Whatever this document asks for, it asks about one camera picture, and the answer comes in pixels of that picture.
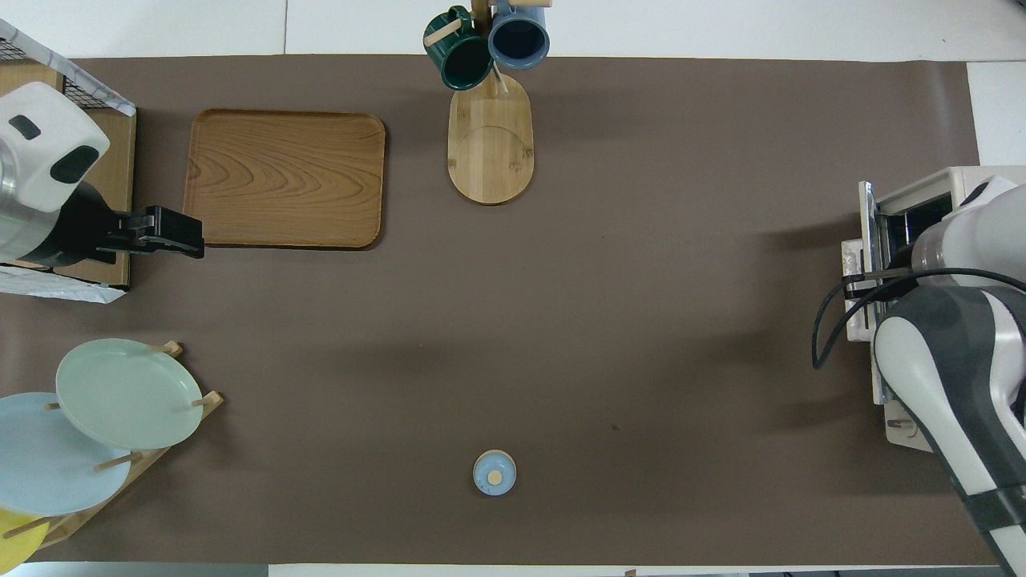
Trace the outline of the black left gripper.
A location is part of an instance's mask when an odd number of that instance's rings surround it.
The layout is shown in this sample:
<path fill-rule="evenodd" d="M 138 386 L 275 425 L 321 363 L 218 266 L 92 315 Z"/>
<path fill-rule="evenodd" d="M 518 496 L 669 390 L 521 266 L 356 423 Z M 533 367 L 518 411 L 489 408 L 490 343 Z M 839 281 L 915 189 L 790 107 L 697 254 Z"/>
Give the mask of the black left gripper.
<path fill-rule="evenodd" d="M 192 259 L 205 256 L 203 223 L 165 207 L 145 207 L 143 211 L 118 211 L 117 226 L 100 241 L 103 252 L 147 255 L 171 252 Z"/>

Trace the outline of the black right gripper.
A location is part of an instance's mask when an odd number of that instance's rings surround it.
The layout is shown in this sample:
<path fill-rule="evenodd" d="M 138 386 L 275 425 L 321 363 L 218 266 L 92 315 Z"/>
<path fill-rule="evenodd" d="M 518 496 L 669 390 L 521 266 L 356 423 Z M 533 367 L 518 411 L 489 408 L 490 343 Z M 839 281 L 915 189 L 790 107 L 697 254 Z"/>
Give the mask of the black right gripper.
<path fill-rule="evenodd" d="M 891 302 L 903 298 L 919 288 L 919 279 L 913 277 L 911 269 L 890 269 L 887 276 L 879 278 L 880 284 L 874 288 L 866 288 L 858 297 L 865 304 L 876 302 Z"/>

